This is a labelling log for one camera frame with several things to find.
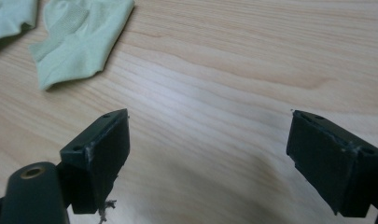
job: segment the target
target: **wood grain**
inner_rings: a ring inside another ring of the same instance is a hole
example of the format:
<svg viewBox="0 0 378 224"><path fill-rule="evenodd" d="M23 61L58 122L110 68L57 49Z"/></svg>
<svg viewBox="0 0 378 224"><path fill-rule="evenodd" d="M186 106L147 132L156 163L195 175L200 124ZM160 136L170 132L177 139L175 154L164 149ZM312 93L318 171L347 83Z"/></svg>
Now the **wood grain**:
<svg viewBox="0 0 378 224"><path fill-rule="evenodd" d="M0 46L0 197L8 177L128 108L132 154L107 223L373 223L334 216L286 155L291 109L378 147L378 1L137 0L95 77L37 89L28 45ZM97 215L72 223L97 223Z"/></svg>

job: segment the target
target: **wooden table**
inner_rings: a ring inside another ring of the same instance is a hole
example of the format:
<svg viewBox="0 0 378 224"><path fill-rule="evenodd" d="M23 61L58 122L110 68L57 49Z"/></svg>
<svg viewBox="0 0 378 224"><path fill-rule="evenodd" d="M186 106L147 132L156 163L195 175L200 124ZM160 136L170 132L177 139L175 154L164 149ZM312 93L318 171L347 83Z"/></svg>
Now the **wooden table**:
<svg viewBox="0 0 378 224"><path fill-rule="evenodd" d="M286 155L291 109L378 147L378 1L137 0L104 72L37 88L28 45L0 44L0 197L8 177L128 108L132 153L111 223L373 223L334 216ZM74 216L72 223L98 223Z"/></svg>

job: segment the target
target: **cloth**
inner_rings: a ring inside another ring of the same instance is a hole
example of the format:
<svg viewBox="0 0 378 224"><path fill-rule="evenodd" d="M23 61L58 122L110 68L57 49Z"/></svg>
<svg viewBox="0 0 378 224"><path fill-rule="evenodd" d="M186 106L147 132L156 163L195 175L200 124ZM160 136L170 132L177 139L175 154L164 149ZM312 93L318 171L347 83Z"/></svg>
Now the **cloth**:
<svg viewBox="0 0 378 224"><path fill-rule="evenodd" d="M44 22L49 37L29 47L39 89L102 71L132 10L133 0L48 2Z"/></svg>
<svg viewBox="0 0 378 224"><path fill-rule="evenodd" d="M0 39L34 28L36 15L37 0L0 0Z"/></svg>

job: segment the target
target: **green fabric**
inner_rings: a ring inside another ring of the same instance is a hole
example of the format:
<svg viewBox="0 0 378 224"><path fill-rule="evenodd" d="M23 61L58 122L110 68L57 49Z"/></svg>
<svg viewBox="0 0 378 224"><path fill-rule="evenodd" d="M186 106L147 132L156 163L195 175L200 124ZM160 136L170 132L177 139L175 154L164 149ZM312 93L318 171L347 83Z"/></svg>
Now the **green fabric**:
<svg viewBox="0 0 378 224"><path fill-rule="evenodd" d="M40 90L102 71L133 10L133 0L51 0L44 8L49 37L29 47Z"/></svg>
<svg viewBox="0 0 378 224"><path fill-rule="evenodd" d="M36 14L37 0L0 0L0 39L34 28Z"/></svg>

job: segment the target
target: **light green cloth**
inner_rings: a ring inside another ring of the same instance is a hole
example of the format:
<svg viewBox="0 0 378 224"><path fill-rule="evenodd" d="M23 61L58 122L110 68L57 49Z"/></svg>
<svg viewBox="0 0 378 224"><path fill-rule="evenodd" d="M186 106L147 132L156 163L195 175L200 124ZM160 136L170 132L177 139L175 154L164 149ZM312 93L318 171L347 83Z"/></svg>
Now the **light green cloth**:
<svg viewBox="0 0 378 224"><path fill-rule="evenodd" d="M44 8L49 37L29 47L39 89L102 71L133 0L51 0Z"/></svg>
<svg viewBox="0 0 378 224"><path fill-rule="evenodd" d="M34 28L36 14L37 0L0 0L0 39Z"/></svg>

